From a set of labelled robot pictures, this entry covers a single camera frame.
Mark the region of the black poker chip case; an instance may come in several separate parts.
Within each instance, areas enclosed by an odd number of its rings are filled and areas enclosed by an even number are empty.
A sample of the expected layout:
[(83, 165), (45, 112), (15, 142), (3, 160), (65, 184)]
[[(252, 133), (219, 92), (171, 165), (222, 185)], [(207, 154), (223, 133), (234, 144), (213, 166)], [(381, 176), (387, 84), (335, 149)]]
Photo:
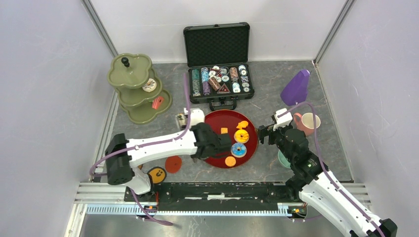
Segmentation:
[(191, 103), (207, 103), (211, 111), (234, 110), (238, 101), (254, 96), (250, 29), (247, 22), (183, 29)]

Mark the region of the pink mug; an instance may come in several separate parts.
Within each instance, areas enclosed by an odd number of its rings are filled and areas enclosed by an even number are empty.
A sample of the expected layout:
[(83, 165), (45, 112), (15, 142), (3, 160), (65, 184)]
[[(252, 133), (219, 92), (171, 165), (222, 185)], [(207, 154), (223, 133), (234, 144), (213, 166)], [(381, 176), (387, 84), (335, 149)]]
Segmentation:
[(303, 131), (306, 137), (312, 135), (314, 133), (314, 128), (318, 129), (321, 125), (320, 118), (313, 113), (294, 113), (293, 121), (296, 128)]

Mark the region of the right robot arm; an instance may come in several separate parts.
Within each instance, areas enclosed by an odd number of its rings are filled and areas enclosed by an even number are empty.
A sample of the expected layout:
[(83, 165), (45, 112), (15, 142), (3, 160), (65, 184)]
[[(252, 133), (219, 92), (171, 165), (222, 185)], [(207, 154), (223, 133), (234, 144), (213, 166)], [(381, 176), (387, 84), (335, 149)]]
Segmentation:
[(327, 165), (309, 149), (303, 131), (292, 125), (257, 130), (261, 143), (276, 145), (290, 163), (293, 176), (286, 182), (285, 194), (291, 201), (302, 201), (314, 207), (345, 237), (394, 237), (397, 225), (381, 219), (358, 201), (334, 176)]

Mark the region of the blue donut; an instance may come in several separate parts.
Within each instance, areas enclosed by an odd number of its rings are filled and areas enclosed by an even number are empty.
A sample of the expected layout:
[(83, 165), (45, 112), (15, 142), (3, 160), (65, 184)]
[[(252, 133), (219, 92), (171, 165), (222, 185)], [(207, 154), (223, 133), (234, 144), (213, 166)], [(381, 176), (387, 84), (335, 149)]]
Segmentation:
[(247, 148), (243, 143), (234, 143), (231, 147), (231, 154), (236, 158), (242, 158), (247, 154)]

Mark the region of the purple pitcher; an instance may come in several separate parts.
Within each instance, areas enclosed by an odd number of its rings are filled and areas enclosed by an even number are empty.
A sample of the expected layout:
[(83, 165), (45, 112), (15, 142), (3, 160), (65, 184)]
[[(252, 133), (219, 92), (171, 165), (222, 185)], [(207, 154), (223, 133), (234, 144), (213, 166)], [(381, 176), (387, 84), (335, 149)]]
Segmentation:
[(306, 101), (310, 72), (299, 71), (282, 90), (280, 97), (287, 106), (293, 106)]

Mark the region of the pink triangular cake slice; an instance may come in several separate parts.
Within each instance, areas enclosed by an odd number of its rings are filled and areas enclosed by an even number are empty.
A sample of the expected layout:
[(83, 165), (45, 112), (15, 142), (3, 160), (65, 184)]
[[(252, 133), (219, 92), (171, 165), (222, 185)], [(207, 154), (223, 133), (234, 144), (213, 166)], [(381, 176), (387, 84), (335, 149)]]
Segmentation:
[(154, 110), (158, 110), (159, 107), (161, 106), (161, 104), (164, 102), (164, 97), (163, 96), (158, 96), (156, 97), (153, 102), (152, 102), (152, 108)]

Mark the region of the orange round cookie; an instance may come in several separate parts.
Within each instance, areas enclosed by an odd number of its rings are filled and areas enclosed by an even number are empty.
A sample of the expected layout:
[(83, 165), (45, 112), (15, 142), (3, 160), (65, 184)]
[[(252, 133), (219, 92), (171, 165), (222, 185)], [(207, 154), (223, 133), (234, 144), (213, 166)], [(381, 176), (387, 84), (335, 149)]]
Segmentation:
[(233, 156), (228, 156), (225, 158), (225, 164), (228, 167), (234, 167), (236, 165), (236, 159)]

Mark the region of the red round tray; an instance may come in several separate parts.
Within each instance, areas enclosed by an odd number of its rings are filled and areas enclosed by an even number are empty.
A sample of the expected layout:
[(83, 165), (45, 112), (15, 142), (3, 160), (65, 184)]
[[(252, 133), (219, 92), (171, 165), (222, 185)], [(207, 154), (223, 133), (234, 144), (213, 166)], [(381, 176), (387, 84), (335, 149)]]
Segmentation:
[[(234, 139), (234, 133), (238, 130), (236, 126), (238, 125), (239, 122), (243, 120), (247, 120), (249, 122), (248, 127), (244, 128), (244, 130), (246, 130), (249, 133), (250, 139), (249, 141), (245, 143), (245, 146), (247, 148), (247, 154), (242, 158), (235, 157), (236, 165), (234, 167), (238, 167), (246, 163), (252, 158), (253, 154), (255, 153), (258, 146), (258, 135), (257, 135), (255, 126), (245, 115), (239, 112), (233, 111), (233, 110), (214, 111), (205, 116), (205, 123), (209, 124), (215, 133), (221, 134), (220, 129), (222, 127), (228, 128), (228, 134), (230, 135), (232, 145), (236, 143)], [(234, 168), (234, 167), (228, 167), (225, 164), (225, 158), (228, 156), (233, 156), (231, 154), (231, 151), (219, 158), (212, 158), (212, 157), (207, 158), (205, 159), (205, 162), (207, 164), (210, 164), (218, 168), (225, 168), (225, 169)]]

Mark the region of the red round coaster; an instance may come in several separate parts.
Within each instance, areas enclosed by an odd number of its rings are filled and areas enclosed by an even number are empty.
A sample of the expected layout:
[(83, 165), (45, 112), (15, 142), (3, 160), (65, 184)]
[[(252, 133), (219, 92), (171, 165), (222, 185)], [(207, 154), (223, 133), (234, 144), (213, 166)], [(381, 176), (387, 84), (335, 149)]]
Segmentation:
[(182, 166), (182, 159), (179, 156), (168, 157), (165, 161), (165, 169), (168, 173), (177, 173)]

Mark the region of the white chocolate donut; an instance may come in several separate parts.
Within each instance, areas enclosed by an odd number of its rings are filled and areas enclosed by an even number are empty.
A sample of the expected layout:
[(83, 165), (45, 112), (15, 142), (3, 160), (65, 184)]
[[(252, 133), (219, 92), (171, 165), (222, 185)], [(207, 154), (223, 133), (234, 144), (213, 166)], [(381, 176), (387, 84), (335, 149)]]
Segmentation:
[(157, 82), (152, 78), (148, 79), (148, 81), (142, 86), (142, 89), (148, 93), (153, 92), (156, 88)]

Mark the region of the teal cup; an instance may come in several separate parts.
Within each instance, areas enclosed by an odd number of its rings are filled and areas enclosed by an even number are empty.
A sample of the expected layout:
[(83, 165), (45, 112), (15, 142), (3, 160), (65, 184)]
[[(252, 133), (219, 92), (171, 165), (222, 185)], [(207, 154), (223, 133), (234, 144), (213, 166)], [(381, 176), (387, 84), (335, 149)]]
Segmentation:
[(277, 153), (278, 160), (284, 168), (291, 168), (291, 163), (286, 159), (284, 154), (279, 150)]

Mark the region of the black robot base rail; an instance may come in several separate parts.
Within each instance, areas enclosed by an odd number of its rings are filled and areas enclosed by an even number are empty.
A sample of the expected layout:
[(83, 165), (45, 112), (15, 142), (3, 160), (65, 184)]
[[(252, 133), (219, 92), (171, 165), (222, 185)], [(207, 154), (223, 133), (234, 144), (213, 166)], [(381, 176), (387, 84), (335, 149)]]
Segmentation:
[(302, 201), (289, 197), (282, 183), (186, 182), (160, 183), (150, 192), (133, 196), (125, 185), (82, 183), (76, 203), (88, 214), (160, 216), (279, 216), (293, 217)]

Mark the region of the green three-tier dessert stand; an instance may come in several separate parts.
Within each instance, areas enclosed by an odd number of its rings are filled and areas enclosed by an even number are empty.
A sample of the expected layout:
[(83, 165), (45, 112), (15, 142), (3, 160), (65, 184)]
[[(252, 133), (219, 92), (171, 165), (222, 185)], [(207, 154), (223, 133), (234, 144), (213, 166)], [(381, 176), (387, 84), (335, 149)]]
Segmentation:
[[(148, 93), (142, 86), (150, 78), (157, 82), (157, 88)], [(114, 57), (107, 81), (116, 91), (120, 107), (135, 124), (150, 123), (172, 106), (172, 96), (164, 89), (151, 58), (146, 54), (123, 53)], [(158, 110), (154, 110), (152, 102), (158, 96), (165, 100)]]

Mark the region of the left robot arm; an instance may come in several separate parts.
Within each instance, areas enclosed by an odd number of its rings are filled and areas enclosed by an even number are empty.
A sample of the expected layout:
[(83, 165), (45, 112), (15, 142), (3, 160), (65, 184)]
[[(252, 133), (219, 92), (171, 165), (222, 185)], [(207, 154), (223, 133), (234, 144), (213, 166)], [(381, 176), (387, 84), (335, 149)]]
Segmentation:
[(155, 196), (151, 176), (138, 166), (171, 156), (190, 156), (205, 160), (230, 152), (229, 134), (217, 134), (207, 123), (201, 122), (181, 132), (148, 139), (126, 139), (116, 135), (105, 156), (106, 177), (109, 185), (125, 185), (143, 201)]

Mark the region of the orange fish cookie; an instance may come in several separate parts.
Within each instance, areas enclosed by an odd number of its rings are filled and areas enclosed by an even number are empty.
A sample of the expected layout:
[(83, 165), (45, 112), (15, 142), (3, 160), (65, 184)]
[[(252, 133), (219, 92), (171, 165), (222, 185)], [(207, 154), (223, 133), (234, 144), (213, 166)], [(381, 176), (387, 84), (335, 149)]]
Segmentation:
[(249, 122), (247, 120), (243, 120), (241, 122), (238, 123), (238, 125), (236, 126), (237, 129), (244, 129), (247, 128), (249, 125)]

